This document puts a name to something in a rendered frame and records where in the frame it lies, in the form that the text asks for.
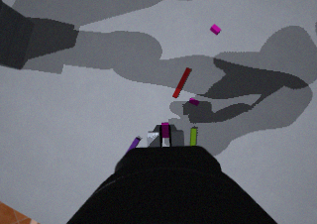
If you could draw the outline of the purple rod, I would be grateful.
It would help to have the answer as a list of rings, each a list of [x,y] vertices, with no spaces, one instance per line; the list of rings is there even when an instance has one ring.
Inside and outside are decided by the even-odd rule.
[[[134,142],[132,143],[132,145],[130,146],[130,148],[128,149],[128,151],[130,151],[131,149],[133,149],[133,148],[135,148],[136,147],[136,145],[137,145],[137,143],[140,141],[140,139],[139,138],[135,138],[135,140],[134,140]],[[127,151],[127,153],[128,153],[128,151]],[[127,154],[126,153],[126,154]],[[126,155],[125,154],[125,155]]]

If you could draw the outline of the small magenta block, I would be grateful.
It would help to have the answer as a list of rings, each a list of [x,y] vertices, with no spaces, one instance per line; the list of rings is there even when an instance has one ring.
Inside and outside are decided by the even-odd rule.
[[[161,123],[161,130],[162,130],[162,137],[163,138],[169,138],[168,122],[167,123]]]
[[[191,104],[193,104],[193,105],[198,106],[199,102],[200,102],[200,101],[198,101],[198,100],[195,100],[195,99],[193,99],[193,98],[190,98],[188,103],[191,103]]]
[[[217,35],[221,31],[221,29],[214,24],[211,27],[210,31],[212,31],[215,35]]]

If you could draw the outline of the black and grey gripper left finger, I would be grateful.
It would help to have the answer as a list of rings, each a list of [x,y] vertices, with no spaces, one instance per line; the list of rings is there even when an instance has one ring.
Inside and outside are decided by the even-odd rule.
[[[161,125],[156,125],[153,131],[147,132],[148,147],[162,147]]]

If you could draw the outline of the lime green rod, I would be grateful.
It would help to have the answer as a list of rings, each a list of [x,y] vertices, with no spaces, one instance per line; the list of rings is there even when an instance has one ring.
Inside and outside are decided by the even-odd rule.
[[[196,129],[191,128],[190,130],[190,146],[195,146],[196,142]]]

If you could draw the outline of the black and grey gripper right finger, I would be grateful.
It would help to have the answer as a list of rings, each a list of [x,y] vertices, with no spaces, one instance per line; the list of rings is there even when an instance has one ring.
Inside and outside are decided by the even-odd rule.
[[[177,130],[173,124],[168,125],[169,145],[171,147],[184,146],[184,133]]]

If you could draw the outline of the red rod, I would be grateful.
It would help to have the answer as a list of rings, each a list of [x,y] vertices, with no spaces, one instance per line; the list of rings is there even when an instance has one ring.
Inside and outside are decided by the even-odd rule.
[[[179,81],[179,83],[178,83],[178,85],[177,85],[177,87],[176,87],[176,89],[175,89],[175,91],[174,91],[172,97],[174,97],[174,98],[177,97],[177,95],[178,95],[178,93],[179,93],[179,91],[180,91],[180,89],[181,89],[181,87],[182,87],[182,85],[183,85],[185,79],[187,78],[187,76],[188,76],[190,70],[191,70],[191,69],[186,68],[186,70],[185,70],[185,72],[184,72],[182,78],[180,79],[180,81]]]

